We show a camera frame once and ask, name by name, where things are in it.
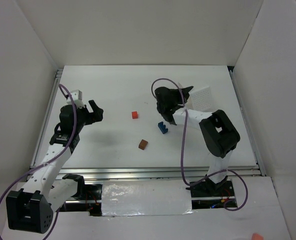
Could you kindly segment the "brown rectangular wood block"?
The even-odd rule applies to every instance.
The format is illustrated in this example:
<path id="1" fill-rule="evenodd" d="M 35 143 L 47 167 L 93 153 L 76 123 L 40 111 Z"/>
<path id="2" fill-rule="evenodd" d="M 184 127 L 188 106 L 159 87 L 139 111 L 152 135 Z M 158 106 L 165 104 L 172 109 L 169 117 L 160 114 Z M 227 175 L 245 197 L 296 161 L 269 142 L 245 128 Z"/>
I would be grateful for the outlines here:
<path id="1" fill-rule="evenodd" d="M 138 148 L 141 149 L 141 150 L 145 150 L 146 147 L 148 146 L 148 141 L 142 139 L 138 145 Z"/>

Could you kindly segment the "orange-red wood cube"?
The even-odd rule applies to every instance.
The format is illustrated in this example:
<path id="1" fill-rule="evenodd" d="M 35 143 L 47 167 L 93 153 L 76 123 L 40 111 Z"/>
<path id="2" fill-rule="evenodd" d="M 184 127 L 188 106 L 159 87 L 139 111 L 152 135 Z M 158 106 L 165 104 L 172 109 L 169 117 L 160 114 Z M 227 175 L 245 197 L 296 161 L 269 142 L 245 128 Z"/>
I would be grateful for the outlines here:
<path id="1" fill-rule="evenodd" d="M 131 117 L 132 117 L 132 119 L 138 119 L 139 118 L 138 112 L 137 111 L 132 111 L 131 112 Z"/>

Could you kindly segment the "aluminium frame rail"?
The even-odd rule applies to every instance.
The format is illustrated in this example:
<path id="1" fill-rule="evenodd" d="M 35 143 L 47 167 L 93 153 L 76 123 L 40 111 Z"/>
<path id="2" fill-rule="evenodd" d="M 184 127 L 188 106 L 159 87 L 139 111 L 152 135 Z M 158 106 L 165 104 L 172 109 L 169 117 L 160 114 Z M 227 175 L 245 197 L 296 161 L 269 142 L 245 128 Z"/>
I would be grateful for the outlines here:
<path id="1" fill-rule="evenodd" d="M 229 166 L 241 175 L 260 176 L 263 171 L 249 138 L 233 82 L 226 66 L 66 66 L 57 70 L 45 122 L 41 128 L 31 165 L 44 158 L 60 108 L 65 104 L 58 85 L 81 90 L 83 100 L 95 100 L 104 110 L 103 121 L 86 126 L 80 142 L 61 170 L 94 179 L 152 179 L 180 177 L 182 126 L 162 121 L 151 94 L 151 85 L 173 87 L 210 86 L 212 108 L 224 110 L 241 140 Z M 132 119 L 137 111 L 138 119 Z M 148 141 L 145 150 L 141 140 Z"/>

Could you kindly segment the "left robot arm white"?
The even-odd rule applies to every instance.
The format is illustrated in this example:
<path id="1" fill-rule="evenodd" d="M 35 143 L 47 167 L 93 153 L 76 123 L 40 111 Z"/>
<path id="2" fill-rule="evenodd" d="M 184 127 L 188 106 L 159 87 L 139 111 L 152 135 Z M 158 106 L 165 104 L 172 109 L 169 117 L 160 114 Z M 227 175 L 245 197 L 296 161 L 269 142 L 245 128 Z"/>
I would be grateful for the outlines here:
<path id="1" fill-rule="evenodd" d="M 92 112 L 76 101 L 60 109 L 59 120 L 49 147 L 30 179 L 18 191 L 10 191 L 6 197 L 8 227 L 12 230 L 44 234 L 53 221 L 54 212 L 69 198 L 85 196 L 83 176 L 68 173 L 56 181 L 60 170 L 76 149 L 84 126 L 103 120 L 103 109 L 89 100 Z"/>

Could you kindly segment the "orange object at edge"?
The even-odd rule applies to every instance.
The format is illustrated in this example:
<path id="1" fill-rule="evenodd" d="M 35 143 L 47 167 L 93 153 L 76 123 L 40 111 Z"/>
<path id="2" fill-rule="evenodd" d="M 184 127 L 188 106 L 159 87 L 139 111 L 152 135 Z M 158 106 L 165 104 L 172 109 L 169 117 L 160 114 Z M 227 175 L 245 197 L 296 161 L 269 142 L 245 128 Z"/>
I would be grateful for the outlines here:
<path id="1" fill-rule="evenodd" d="M 251 236 L 251 240 L 264 240 L 264 237 L 258 233 L 253 233 Z"/>

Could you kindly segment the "silver foil tape sheet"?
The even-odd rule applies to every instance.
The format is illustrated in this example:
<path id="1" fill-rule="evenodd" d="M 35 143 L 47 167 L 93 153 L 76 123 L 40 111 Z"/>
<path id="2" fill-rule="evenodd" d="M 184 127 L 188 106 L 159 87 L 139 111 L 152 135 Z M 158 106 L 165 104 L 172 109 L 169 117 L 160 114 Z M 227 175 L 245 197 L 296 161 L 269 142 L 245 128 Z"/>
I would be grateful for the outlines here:
<path id="1" fill-rule="evenodd" d="M 191 194 L 181 180 L 106 181 L 101 212 L 107 217 L 191 214 Z"/>

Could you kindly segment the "blue notched wood block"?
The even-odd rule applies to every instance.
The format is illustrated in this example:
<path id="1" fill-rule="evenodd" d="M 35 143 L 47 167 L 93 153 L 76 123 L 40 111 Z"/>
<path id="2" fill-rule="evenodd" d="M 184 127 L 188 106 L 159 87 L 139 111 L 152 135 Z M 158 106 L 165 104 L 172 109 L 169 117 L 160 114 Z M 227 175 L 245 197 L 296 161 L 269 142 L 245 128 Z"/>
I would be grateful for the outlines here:
<path id="1" fill-rule="evenodd" d="M 159 130 L 161 131 L 162 134 L 166 134 L 169 131 L 167 126 L 164 124 L 163 121 L 159 122 L 157 124 L 157 126 L 158 126 L 158 128 L 159 128 Z"/>

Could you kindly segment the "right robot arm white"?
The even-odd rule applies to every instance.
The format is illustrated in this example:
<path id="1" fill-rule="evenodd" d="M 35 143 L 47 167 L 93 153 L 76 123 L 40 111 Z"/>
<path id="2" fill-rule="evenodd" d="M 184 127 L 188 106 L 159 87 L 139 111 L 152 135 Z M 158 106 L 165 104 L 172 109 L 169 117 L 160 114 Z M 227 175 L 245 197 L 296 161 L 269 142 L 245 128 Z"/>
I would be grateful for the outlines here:
<path id="1" fill-rule="evenodd" d="M 215 195 L 227 181 L 229 160 L 241 137 L 223 110 L 208 112 L 185 108 L 193 88 L 171 89 L 161 86 L 152 90 L 152 94 L 156 99 L 156 109 L 163 119 L 171 125 L 184 127 L 183 140 L 187 127 L 201 131 L 205 146 L 214 160 L 209 164 L 207 178 L 197 184 L 189 183 L 188 189 L 203 188 L 206 193 Z"/>

